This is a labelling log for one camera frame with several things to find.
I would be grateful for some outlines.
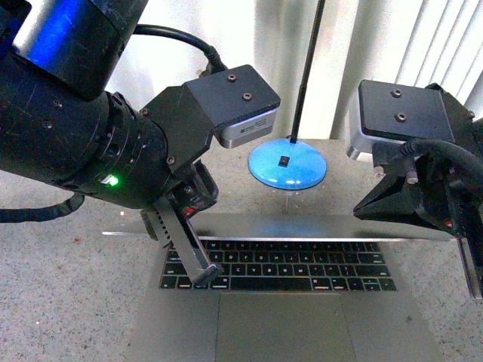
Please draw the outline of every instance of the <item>blue lamp base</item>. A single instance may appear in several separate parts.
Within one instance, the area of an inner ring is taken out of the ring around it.
[[[289,139],[258,146],[248,159],[250,172],[262,183],[282,190],[309,189],[327,172],[324,157],[313,147]]]

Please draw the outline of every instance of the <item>black key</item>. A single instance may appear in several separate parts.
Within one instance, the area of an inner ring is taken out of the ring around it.
[[[308,278],[232,277],[233,290],[302,290],[310,291]]]
[[[238,262],[238,251],[226,251],[225,262]]]
[[[235,242],[234,241],[221,241],[220,242],[221,250],[234,250],[235,249]]]
[[[186,270],[180,262],[167,262],[163,274],[167,275],[186,275]]]
[[[294,275],[294,270],[290,264],[278,264],[278,275]]]
[[[397,289],[395,288],[394,281],[389,278],[381,278],[379,279],[380,282],[380,287],[383,288],[383,290],[388,290],[391,292],[395,292]]]
[[[294,265],[294,274],[296,276],[308,277],[309,276],[309,269],[305,264],[296,264]]]
[[[277,265],[263,264],[263,275],[277,275]]]
[[[228,277],[217,277],[211,282],[211,289],[228,289],[229,288],[229,278]]]
[[[314,260],[315,262],[329,262],[329,257],[326,253],[315,253]]]
[[[328,277],[338,277],[340,275],[337,265],[324,265],[324,269]]]
[[[271,252],[269,259],[270,262],[284,262],[284,254],[281,252]]]
[[[247,275],[262,275],[262,267],[260,264],[248,264]]]
[[[355,270],[352,265],[341,265],[340,273],[344,277],[355,277]]]
[[[371,292],[378,292],[380,290],[379,284],[364,284],[364,287]]]
[[[208,250],[219,250],[220,249],[220,242],[211,240],[211,241],[207,242],[206,248]]]
[[[380,253],[360,253],[359,260],[362,264],[384,264],[383,254]]]
[[[374,251],[375,253],[380,251],[379,245],[377,243],[365,243],[365,248],[367,251]]]
[[[255,252],[255,262],[269,262],[269,254],[266,251]]]
[[[333,263],[340,264],[344,262],[342,253],[329,253],[329,260]]]
[[[232,264],[233,275],[245,275],[247,266],[245,264]]]
[[[193,286],[191,280],[188,277],[179,277],[178,278],[178,289],[191,289]]]
[[[159,283],[160,289],[174,289],[176,287],[176,277],[163,277]]]
[[[299,253],[300,262],[314,262],[312,253]]]
[[[361,278],[347,278],[347,283],[349,284],[350,290],[364,290]]]
[[[346,279],[344,278],[332,278],[332,287],[334,290],[348,290]]]
[[[299,253],[285,253],[285,262],[299,262]]]
[[[390,277],[391,274],[385,265],[356,265],[357,275],[362,277]]]
[[[332,290],[329,278],[312,278],[312,285],[315,290]]]
[[[236,242],[236,250],[250,250],[251,244],[250,241],[237,241]]]
[[[309,265],[310,275],[313,277],[324,276],[324,267],[322,265],[311,264]]]
[[[252,251],[241,251],[240,252],[240,262],[253,262],[254,253]]]
[[[359,264],[359,259],[356,253],[346,253],[344,254],[344,260],[349,264]]]
[[[180,262],[180,256],[178,255],[177,251],[170,250],[168,251],[168,260],[170,262]]]
[[[223,251],[211,251],[208,256],[211,262],[223,262]]]

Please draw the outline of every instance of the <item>screw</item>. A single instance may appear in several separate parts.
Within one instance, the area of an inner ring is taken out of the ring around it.
[[[401,98],[402,92],[399,89],[395,89],[391,92],[391,95],[394,98]]]
[[[176,163],[176,157],[168,156],[168,158],[166,158],[166,163],[169,164],[169,165],[175,164]]]
[[[53,126],[52,122],[47,120],[47,119],[42,122],[42,127],[47,129],[47,130],[50,130],[52,128],[52,126]]]
[[[406,173],[406,181],[408,181],[408,184],[414,185],[419,182],[419,179],[417,178],[417,172],[416,171],[408,171]]]
[[[394,118],[396,119],[397,122],[404,123],[404,122],[406,122],[406,119],[408,117],[406,117],[406,115],[404,113],[398,113],[397,115],[394,116]]]
[[[384,167],[382,166],[376,166],[374,168],[374,175],[377,179],[382,179],[386,175],[386,172],[384,171]]]

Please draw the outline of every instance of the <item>granite countertop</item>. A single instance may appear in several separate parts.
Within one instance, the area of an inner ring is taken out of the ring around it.
[[[212,145],[202,158],[220,188],[210,213],[350,214],[377,184],[371,164],[343,153],[342,141],[307,141],[328,162],[313,189],[283,192],[250,176],[258,140]],[[42,207],[69,192],[0,173],[0,207]],[[139,219],[136,210],[89,198],[68,217],[0,226],[0,359],[124,360],[159,248],[147,236],[102,231]],[[483,305],[469,298],[455,242],[391,243],[422,315],[447,361],[483,360]]]

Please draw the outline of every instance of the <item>silver laptop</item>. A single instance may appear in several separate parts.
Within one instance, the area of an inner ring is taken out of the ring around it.
[[[387,242],[445,233],[352,216],[202,213],[192,223],[226,274],[193,287],[176,250],[161,248],[128,360],[442,360]]]

